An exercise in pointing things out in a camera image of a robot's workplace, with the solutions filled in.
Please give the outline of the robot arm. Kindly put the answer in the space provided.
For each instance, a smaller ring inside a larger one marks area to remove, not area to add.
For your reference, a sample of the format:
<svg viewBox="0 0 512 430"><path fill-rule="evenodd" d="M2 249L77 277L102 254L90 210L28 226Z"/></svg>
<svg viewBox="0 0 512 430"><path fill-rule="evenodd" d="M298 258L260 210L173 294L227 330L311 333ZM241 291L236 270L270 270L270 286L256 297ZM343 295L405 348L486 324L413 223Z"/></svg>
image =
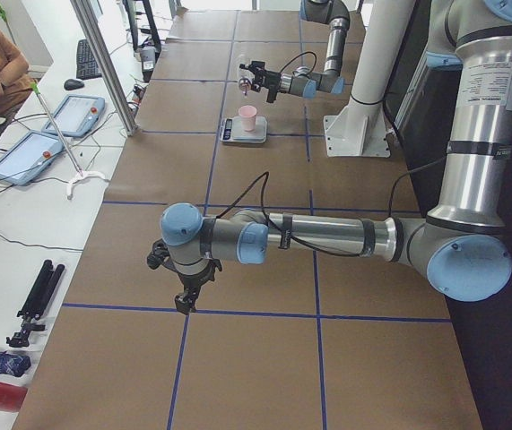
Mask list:
<svg viewBox="0 0 512 430"><path fill-rule="evenodd" d="M342 1L302 1L299 17L303 21L329 27L323 70L317 72L314 65L302 65L291 73L286 73L284 69L276 72L266 69L264 61L249 61L245 56L240 56L238 87L243 94L266 89L266 101L273 103L280 93L312 99L319 91L330 94L343 92L343 53L351 27L347 6Z"/></svg>
<svg viewBox="0 0 512 430"><path fill-rule="evenodd" d="M271 245L341 258L379 256L415 269L437 292L478 302L512 286L512 243L502 239L499 193L512 151L512 1L435 1L427 65L460 72L438 202L421 217L382 221L228 207L204 216L181 202L161 215L152 269L178 275L175 298L194 312L225 261L260 264Z"/></svg>

